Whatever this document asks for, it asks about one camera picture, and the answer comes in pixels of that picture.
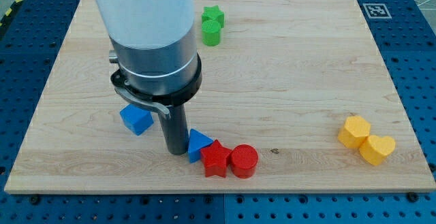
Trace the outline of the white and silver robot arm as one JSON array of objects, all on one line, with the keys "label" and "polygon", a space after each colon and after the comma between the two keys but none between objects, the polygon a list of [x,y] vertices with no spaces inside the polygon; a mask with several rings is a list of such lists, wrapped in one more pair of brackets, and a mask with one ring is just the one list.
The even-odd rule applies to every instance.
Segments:
[{"label": "white and silver robot arm", "polygon": [[96,0],[119,69],[111,77],[126,101],[169,119],[200,83],[194,0]]}]

